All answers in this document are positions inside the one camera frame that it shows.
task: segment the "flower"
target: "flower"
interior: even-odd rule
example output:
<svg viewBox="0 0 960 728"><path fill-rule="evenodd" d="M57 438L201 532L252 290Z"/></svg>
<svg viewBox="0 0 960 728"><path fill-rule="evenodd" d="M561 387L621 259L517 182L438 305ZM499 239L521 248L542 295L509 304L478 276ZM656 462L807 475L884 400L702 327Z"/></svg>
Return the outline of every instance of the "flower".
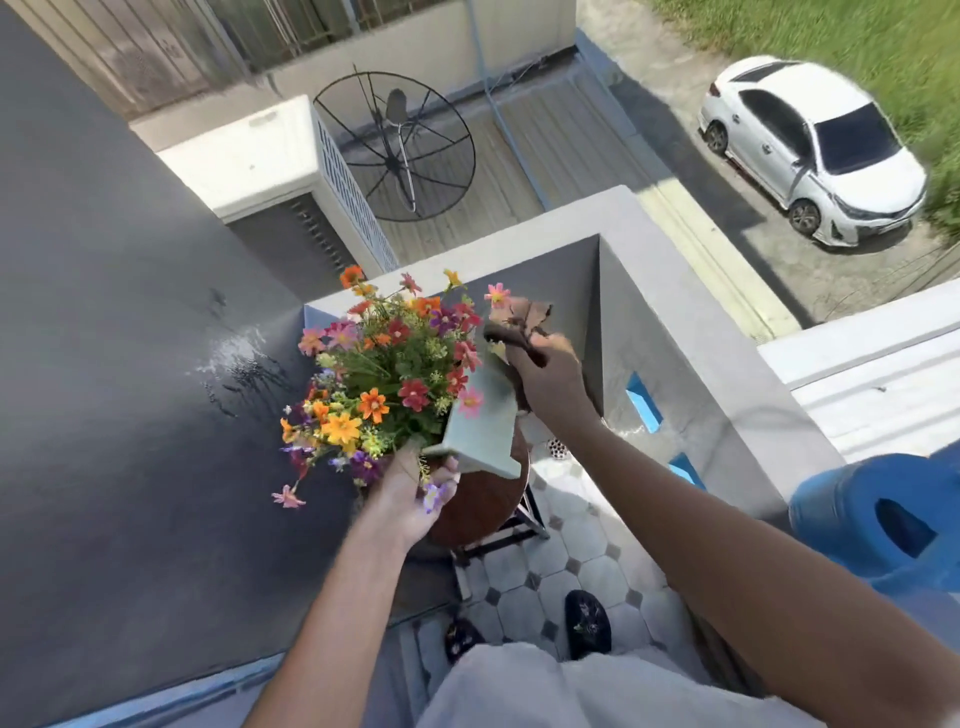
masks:
<svg viewBox="0 0 960 728"><path fill-rule="evenodd" d="M353 470L353 477L363 480L367 485L380 477L380 467L377 461L361 449L350 457L350 467Z"/></svg>
<svg viewBox="0 0 960 728"><path fill-rule="evenodd" d="M410 291L414 296L417 295L417 291L423 292L423 289L417 285L417 282L413 280L413 277L409 273L404 273L400 276L400 285Z"/></svg>
<svg viewBox="0 0 960 728"><path fill-rule="evenodd" d="M373 305L372 301L367 301L366 299L364 299L357 305L351 306L348 309L347 313L352 313L354 316L363 316L363 312L366 311L368 308L370 308L372 305Z"/></svg>
<svg viewBox="0 0 960 728"><path fill-rule="evenodd" d="M410 335L410 327L399 319L393 319L387 327L387 333L389 334L388 344L402 344Z"/></svg>
<svg viewBox="0 0 960 728"><path fill-rule="evenodd" d="M344 288L352 288L354 285L364 280L363 269L359 265L351 265L340 274L340 283Z"/></svg>
<svg viewBox="0 0 960 728"><path fill-rule="evenodd" d="M510 289L504 289L503 283L498 283L496 286L488 285L487 290L490 291L490 293L484 296L484 298L490 302L493 308L501 308L507 304L507 299L510 297Z"/></svg>
<svg viewBox="0 0 960 728"><path fill-rule="evenodd" d="M353 286L352 291L357 296L365 296L366 298L370 298L376 293L376 286L372 283L360 282Z"/></svg>
<svg viewBox="0 0 960 728"><path fill-rule="evenodd" d="M295 493L296 491L289 485L284 485L282 493L271 493L271 495L274 497L274 503L280 503L284 508L300 508L306 505L306 501L300 500Z"/></svg>
<svg viewBox="0 0 960 728"><path fill-rule="evenodd" d="M326 347L324 346L324 342L320 340L319 331L315 328L305 328L303 330L303 338L300 339L297 348L306 356L316 356Z"/></svg>
<svg viewBox="0 0 960 728"><path fill-rule="evenodd" d="M430 311L435 308L440 308L440 296L434 296L428 299L413 299L408 302L407 305L413 308L418 316L425 319L430 315Z"/></svg>
<svg viewBox="0 0 960 728"><path fill-rule="evenodd" d="M321 423L326 419L326 415L330 411L330 408L321 401L315 401L312 409L313 416L316 417Z"/></svg>
<svg viewBox="0 0 960 728"><path fill-rule="evenodd" d="M330 445L340 445L346 450L360 437L361 422L359 417L351 418L349 412L330 415L320 432L326 436Z"/></svg>
<svg viewBox="0 0 960 728"><path fill-rule="evenodd" d="M403 406L414 412L420 412L430 400L426 397L429 390L419 379L407 379L400 387L400 396L403 397Z"/></svg>
<svg viewBox="0 0 960 728"><path fill-rule="evenodd" d="M438 336L443 336L460 325L460 319L452 308L437 308L430 313L430 326L437 330Z"/></svg>
<svg viewBox="0 0 960 728"><path fill-rule="evenodd" d="M476 372L480 366L480 357L477 356L477 348L472 341L458 341L453 348L453 359L472 372Z"/></svg>
<svg viewBox="0 0 960 728"><path fill-rule="evenodd" d="M373 423L379 425L383 422L383 416L390 412L390 407L384 404L385 401L387 398L373 387L370 392L360 395L360 404L357 405L357 409L360 410L364 420L373 418Z"/></svg>
<svg viewBox="0 0 960 728"><path fill-rule="evenodd" d="M357 325L352 321L335 321L327 329L330 335L330 348L349 349L360 337Z"/></svg>
<svg viewBox="0 0 960 728"><path fill-rule="evenodd" d="M456 397L460 391L467 386L469 377L464 374L463 367L457 367L446 376L449 384L446 385L446 391Z"/></svg>
<svg viewBox="0 0 960 728"><path fill-rule="evenodd" d="M456 311L460 317L460 331L464 333L469 332L472 328L476 328L483 323L483 319L476 315L473 311L473 306L469 303L455 303L453 310Z"/></svg>
<svg viewBox="0 0 960 728"><path fill-rule="evenodd" d="M476 387L469 387L460 393L460 411L468 420L480 414L483 404L483 394L477 392Z"/></svg>
<svg viewBox="0 0 960 728"><path fill-rule="evenodd" d="M463 284L460 282L460 276L456 271L451 271L449 268L444 268L444 275L446 279L450 281L450 288L457 288Z"/></svg>

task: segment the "person's left hand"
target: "person's left hand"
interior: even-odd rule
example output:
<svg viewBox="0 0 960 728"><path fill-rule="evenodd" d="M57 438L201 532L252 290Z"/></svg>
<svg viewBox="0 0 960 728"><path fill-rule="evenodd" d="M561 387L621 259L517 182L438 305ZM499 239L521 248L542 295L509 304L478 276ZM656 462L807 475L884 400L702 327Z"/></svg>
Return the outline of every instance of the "person's left hand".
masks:
<svg viewBox="0 0 960 728"><path fill-rule="evenodd" d="M364 508L364 516L377 522L381 534L398 539L404 552L437 522L444 504L456 494L460 480L456 459L447 458L444 466L430 477L437 492L428 495L424 502L418 460L421 446L421 441L411 438L396 452L380 482L372 486Z"/></svg>

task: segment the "hand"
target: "hand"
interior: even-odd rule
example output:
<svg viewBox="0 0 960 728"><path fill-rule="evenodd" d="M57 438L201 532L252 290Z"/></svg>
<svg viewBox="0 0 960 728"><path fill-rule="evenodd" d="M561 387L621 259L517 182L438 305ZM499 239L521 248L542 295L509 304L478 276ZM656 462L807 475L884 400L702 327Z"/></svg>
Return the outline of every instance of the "hand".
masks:
<svg viewBox="0 0 960 728"><path fill-rule="evenodd" d="M380 482L372 486L361 516L374 523L374 531L379 536L393 541L404 553L437 522L441 509L456 494L460 480L456 459L447 458L444 466L430 477L430 482L439 489L436 500L425 503L420 488L421 446L422 441L411 438L396 452Z"/></svg>
<svg viewBox="0 0 960 728"><path fill-rule="evenodd" d="M530 337L530 343L546 360L537 366L519 347L507 347L507 360L523 380L523 392L530 407L550 430L561 438L564 433L599 422L593 403L584 387L583 370L569 340L554 333Z"/></svg>

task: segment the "pink flower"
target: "pink flower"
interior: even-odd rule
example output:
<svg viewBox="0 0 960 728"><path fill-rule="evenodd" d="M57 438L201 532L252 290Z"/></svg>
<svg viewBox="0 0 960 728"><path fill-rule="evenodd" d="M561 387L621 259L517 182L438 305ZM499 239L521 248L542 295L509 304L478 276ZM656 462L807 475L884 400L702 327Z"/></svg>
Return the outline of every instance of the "pink flower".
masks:
<svg viewBox="0 0 960 728"><path fill-rule="evenodd" d="M274 497L274 503L280 503L284 508L300 508L302 505L306 505L306 501L300 500L289 485L283 486L282 493L272 493L271 495Z"/></svg>
<svg viewBox="0 0 960 728"><path fill-rule="evenodd" d="M490 293L484 296L484 298L490 302L493 308L502 308L507 304L507 300L510 298L510 289L504 289L503 283L488 285L487 290L490 291Z"/></svg>
<svg viewBox="0 0 960 728"><path fill-rule="evenodd" d="M477 371L480 366L480 357L477 356L477 348L473 346L472 341L458 341L453 348L453 358L460 362L460 365L472 372Z"/></svg>
<svg viewBox="0 0 960 728"><path fill-rule="evenodd" d="M331 348L350 349L360 339L357 325L352 321L334 321L326 330L326 335L330 337Z"/></svg>
<svg viewBox="0 0 960 728"><path fill-rule="evenodd" d="M297 348L307 356L316 356L326 348L324 342L320 340L322 335L315 328L305 328Z"/></svg>
<svg viewBox="0 0 960 728"><path fill-rule="evenodd" d="M460 411L468 420L480 414L483 404L483 394L477 392L476 387L468 387L460 393Z"/></svg>
<svg viewBox="0 0 960 728"><path fill-rule="evenodd" d="M400 387L399 395L403 397L404 407L410 407L414 412L420 412L430 400L426 397L429 390L419 379L407 379Z"/></svg>

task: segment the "shoe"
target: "shoe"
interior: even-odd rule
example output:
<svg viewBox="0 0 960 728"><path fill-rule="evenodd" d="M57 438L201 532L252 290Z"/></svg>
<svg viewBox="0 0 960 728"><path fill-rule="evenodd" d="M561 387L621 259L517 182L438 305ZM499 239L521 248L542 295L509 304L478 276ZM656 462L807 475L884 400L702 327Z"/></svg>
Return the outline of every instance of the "shoe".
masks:
<svg viewBox="0 0 960 728"><path fill-rule="evenodd" d="M486 644L483 635L469 619L457 618L446 628L444 652L451 665L470 652L478 644Z"/></svg>
<svg viewBox="0 0 960 728"><path fill-rule="evenodd" d="M610 618L596 596L582 589L570 592L564 601L564 616L571 660L579 660L591 652L610 654L613 649Z"/></svg>

